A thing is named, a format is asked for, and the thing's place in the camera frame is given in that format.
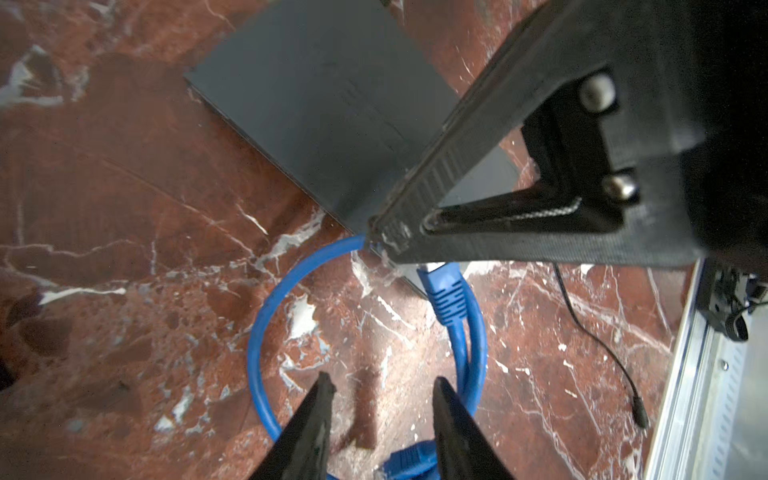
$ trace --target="bolt head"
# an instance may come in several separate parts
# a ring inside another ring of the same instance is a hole
[[[586,111],[599,114],[615,103],[616,85],[608,74],[594,74],[579,85],[578,99]]]
[[[610,174],[603,177],[603,192],[612,200],[626,202],[637,195],[637,181],[630,174]]]

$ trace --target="blue ethernet cable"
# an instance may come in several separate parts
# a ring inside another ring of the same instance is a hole
[[[282,428],[266,397],[259,365],[261,345],[269,321],[287,294],[315,269],[347,253],[361,250],[365,246],[365,237],[360,235],[332,243],[307,257],[296,265],[275,287],[259,310],[251,329],[247,350],[248,386],[253,403],[262,424],[273,441],[280,437]],[[472,289],[464,280],[457,263],[447,263],[437,270],[427,273],[419,271],[419,276],[427,291],[435,314],[442,325],[449,331],[449,338],[456,364],[456,380],[459,398],[467,410],[474,414],[480,402],[485,383],[485,371],[488,366],[488,344],[485,324],[477,299]],[[472,342],[471,359],[467,360],[467,346],[463,319],[469,323]],[[420,442],[407,449],[393,453],[384,463],[382,470],[387,478],[404,480],[407,478],[438,478],[435,465],[437,455],[434,441]],[[328,480],[338,480],[331,474]]]

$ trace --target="marble surface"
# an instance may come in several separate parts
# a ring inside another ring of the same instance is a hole
[[[9,478],[246,478],[270,442],[250,403],[255,312],[299,259],[348,233],[181,75],[267,2],[0,2],[0,472]],[[403,0],[404,32],[462,94],[535,4]],[[519,132],[502,147],[535,179]],[[657,418],[687,270],[564,266],[584,323]],[[432,435],[453,378],[445,330],[363,253],[308,277],[267,330],[286,422],[319,370],[338,388],[329,468],[371,478]],[[488,324],[476,415],[518,478],[639,478],[652,430],[572,325],[549,265],[473,263]]]

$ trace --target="blue cable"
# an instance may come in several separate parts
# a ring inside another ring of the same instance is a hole
[[[347,253],[361,250],[364,246],[365,237],[359,235],[339,240],[316,251],[288,272],[266,298],[256,316],[256,321],[253,324],[248,340],[246,357],[248,386],[261,422],[275,442],[280,437],[282,428],[270,408],[259,365],[261,344],[263,343],[264,333],[270,319],[288,293],[305,276],[324,263]],[[447,263],[434,272],[424,272],[423,274],[421,271],[419,272],[430,297],[430,302],[435,308],[435,313],[449,331],[456,364],[459,397],[467,410],[474,414],[480,402],[482,388],[485,383],[485,371],[488,367],[488,344],[480,307],[472,293],[472,289],[461,275],[458,264]],[[469,323],[470,340],[472,341],[470,362],[467,362],[467,346],[463,326],[464,316]],[[424,475],[427,475],[428,478],[438,478],[435,468],[436,464],[435,443],[427,441],[393,453],[390,459],[385,462],[384,471],[393,479],[413,478],[417,475],[421,475],[420,478]],[[331,474],[328,474],[327,478],[328,480],[338,480]]]

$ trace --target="red marble countertop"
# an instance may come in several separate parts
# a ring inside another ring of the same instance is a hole
[[[246,478],[271,443],[250,402],[255,312],[348,233],[187,88],[184,71],[264,1],[0,2],[0,472]],[[413,0],[390,12],[462,94],[534,2]],[[519,132],[502,142],[534,169]],[[658,416],[687,270],[564,266],[588,328]],[[376,257],[308,277],[267,330],[286,422],[319,370],[338,388],[329,469],[371,478],[432,436],[445,329]],[[488,324],[476,417],[517,478],[638,478],[652,430],[573,326],[549,265],[471,265]]]

